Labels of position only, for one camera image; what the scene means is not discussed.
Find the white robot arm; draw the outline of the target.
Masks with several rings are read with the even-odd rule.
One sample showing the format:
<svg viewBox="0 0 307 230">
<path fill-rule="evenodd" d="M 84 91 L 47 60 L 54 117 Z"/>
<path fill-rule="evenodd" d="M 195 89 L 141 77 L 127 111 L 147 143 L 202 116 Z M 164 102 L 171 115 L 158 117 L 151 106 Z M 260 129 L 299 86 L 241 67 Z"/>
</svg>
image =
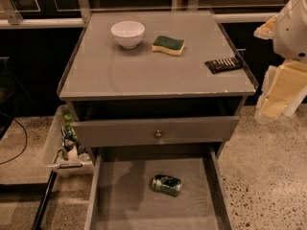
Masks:
<svg viewBox="0 0 307 230">
<path fill-rule="evenodd" d="M 307 0 L 290 0 L 254 35 L 271 39 L 274 52 L 284 58 L 279 66 L 269 66 L 256 104 L 256 121 L 268 124 L 293 115 L 306 97 Z"/>
</svg>

